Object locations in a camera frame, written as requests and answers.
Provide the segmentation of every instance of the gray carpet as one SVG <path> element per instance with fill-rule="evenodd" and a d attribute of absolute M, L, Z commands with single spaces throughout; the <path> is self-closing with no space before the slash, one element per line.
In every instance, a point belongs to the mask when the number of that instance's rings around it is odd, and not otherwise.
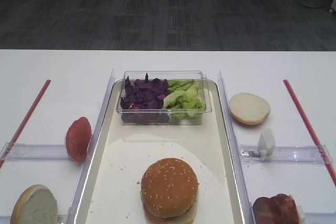
<path fill-rule="evenodd" d="M 295 0 L 0 0 L 1 49 L 336 50 Z"/>

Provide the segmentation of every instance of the ham slice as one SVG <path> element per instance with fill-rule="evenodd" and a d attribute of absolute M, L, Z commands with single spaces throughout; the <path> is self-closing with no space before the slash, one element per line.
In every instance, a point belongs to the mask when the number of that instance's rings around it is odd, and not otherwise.
<path fill-rule="evenodd" d="M 253 213 L 256 224 L 299 224 L 295 201 L 286 194 L 256 199 Z"/>

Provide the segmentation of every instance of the small white block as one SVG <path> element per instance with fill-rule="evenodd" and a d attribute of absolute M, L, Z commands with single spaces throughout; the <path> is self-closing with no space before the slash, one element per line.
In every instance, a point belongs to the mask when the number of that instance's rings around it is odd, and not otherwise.
<path fill-rule="evenodd" d="M 299 216 L 299 224 L 303 224 L 306 220 L 306 215 L 302 210 L 301 206 L 296 206 L 296 209 L 298 211 L 298 216 Z"/>
<path fill-rule="evenodd" d="M 271 129 L 264 130 L 258 141 L 258 149 L 261 160 L 264 161 L 265 157 L 270 157 L 275 148 L 275 138 Z"/>

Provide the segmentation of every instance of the hamburger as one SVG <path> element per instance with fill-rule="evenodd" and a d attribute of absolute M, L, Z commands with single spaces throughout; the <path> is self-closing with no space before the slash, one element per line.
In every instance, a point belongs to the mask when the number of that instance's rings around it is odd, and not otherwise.
<path fill-rule="evenodd" d="M 197 211 L 198 181 L 189 164 L 165 158 L 152 164 L 141 180 L 145 215 L 154 223 L 189 224 Z"/>

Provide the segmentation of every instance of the white tray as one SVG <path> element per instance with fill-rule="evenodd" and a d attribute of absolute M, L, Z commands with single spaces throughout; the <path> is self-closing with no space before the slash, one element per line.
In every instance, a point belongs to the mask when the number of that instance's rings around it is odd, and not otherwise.
<path fill-rule="evenodd" d="M 148 223 L 140 181 L 149 165 L 165 157 L 188 162 L 199 182 L 194 224 L 242 223 L 217 85 L 208 81 L 212 113 L 202 125 L 125 126 L 115 111 L 121 82 L 113 87 L 76 223 Z"/>

